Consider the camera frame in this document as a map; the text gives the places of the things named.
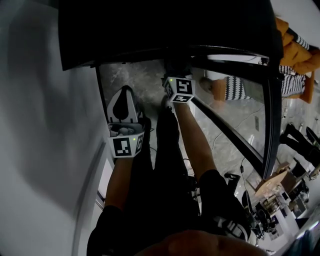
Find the gray wall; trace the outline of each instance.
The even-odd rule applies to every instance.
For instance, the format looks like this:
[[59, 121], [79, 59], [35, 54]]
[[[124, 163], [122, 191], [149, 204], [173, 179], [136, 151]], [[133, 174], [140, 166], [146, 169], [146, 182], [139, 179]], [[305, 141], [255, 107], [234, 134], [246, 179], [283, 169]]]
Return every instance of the gray wall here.
[[2, 0], [0, 255], [73, 253], [106, 131], [95, 70], [62, 71], [58, 10]]

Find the person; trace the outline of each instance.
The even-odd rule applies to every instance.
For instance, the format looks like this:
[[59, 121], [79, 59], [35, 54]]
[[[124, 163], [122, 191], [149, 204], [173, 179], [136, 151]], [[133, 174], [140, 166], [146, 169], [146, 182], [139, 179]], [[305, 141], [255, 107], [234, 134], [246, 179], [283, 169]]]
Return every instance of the person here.
[[[189, 106], [175, 103], [176, 119], [173, 106], [168, 99], [164, 102], [156, 126], [154, 169], [151, 122], [146, 118], [141, 152], [115, 162], [87, 255], [265, 255], [245, 242], [250, 234], [245, 211], [217, 171]], [[201, 216], [188, 185], [178, 123], [201, 194]]]
[[288, 123], [283, 134], [280, 135], [280, 143], [286, 144], [298, 154], [303, 156], [305, 160], [310, 162], [315, 168], [320, 164], [320, 150], [313, 146], [299, 132], [292, 123]]

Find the black and white striped fabric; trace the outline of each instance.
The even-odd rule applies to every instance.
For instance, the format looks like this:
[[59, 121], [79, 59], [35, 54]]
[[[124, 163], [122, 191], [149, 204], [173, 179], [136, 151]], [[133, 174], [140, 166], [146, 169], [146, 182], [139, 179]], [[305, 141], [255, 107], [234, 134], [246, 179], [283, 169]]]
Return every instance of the black and white striped fabric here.
[[310, 48], [309, 44], [300, 35], [297, 35], [296, 42], [302, 47], [304, 47], [305, 49], [309, 50]]
[[282, 97], [288, 97], [295, 94], [302, 94], [305, 90], [306, 76], [297, 74], [290, 66], [279, 66], [280, 73], [284, 74], [282, 81]]
[[224, 100], [234, 101], [245, 99], [250, 99], [250, 97], [246, 96], [245, 94], [243, 80], [236, 76], [228, 76], [226, 78]]

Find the white cable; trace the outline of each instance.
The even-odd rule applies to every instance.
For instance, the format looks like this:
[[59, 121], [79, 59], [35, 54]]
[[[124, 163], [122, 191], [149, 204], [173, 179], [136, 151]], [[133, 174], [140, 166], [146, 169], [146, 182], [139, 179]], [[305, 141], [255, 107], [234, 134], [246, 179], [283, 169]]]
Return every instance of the white cable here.
[[[233, 129], [237, 129], [244, 121], [246, 121], [249, 117], [251, 117], [253, 114], [258, 113], [260, 110], [262, 110], [264, 106], [262, 106], [258, 111], [251, 113], [250, 115], [248, 115], [248, 117], [246, 117], [245, 119], [243, 119], [236, 127], [234, 127]], [[220, 137], [220, 135], [222, 135], [223, 132], [221, 132], [217, 137], [215, 137], [214, 141], [213, 141], [213, 147], [211, 149], [211, 152], [214, 150], [215, 148], [215, 144], [216, 144], [216, 140]]]

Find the orange jacket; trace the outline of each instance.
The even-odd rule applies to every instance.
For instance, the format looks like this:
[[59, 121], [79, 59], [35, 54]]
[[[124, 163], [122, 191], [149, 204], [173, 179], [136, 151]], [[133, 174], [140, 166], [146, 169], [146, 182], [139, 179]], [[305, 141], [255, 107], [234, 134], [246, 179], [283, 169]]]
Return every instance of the orange jacket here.
[[275, 18], [275, 22], [282, 35], [283, 58], [280, 61], [280, 65], [292, 67], [300, 75], [320, 68], [320, 50], [308, 51], [293, 41], [293, 35], [287, 33], [289, 28], [287, 22], [279, 18]]

